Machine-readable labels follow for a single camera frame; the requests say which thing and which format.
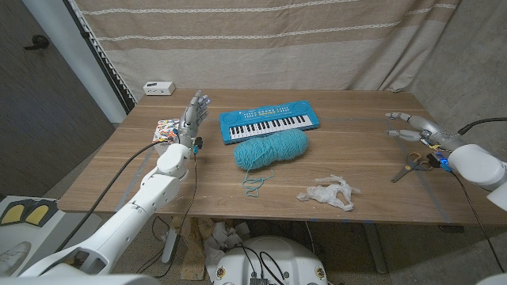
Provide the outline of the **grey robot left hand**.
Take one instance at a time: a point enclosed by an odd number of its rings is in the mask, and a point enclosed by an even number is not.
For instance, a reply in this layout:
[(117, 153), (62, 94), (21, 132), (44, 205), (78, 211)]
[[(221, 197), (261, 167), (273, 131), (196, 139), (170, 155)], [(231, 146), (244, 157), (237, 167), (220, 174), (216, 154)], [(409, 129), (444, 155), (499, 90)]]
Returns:
[(178, 124), (178, 143), (188, 148), (193, 146), (200, 124), (208, 115), (210, 100), (199, 89), (183, 112)]

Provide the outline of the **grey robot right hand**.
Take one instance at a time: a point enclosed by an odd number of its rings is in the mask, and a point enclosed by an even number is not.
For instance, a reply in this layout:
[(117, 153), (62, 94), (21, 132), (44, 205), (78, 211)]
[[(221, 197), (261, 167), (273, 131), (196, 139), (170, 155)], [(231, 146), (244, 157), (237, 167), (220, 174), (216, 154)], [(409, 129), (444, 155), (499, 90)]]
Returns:
[(413, 116), (403, 112), (389, 112), (386, 114), (386, 117), (391, 120), (405, 121), (414, 128), (414, 131), (387, 131), (388, 136), (398, 137), (410, 142), (424, 140), (431, 146), (439, 146), (439, 148), (448, 151), (454, 151), (466, 145), (458, 135), (445, 131), (442, 127), (424, 117)]

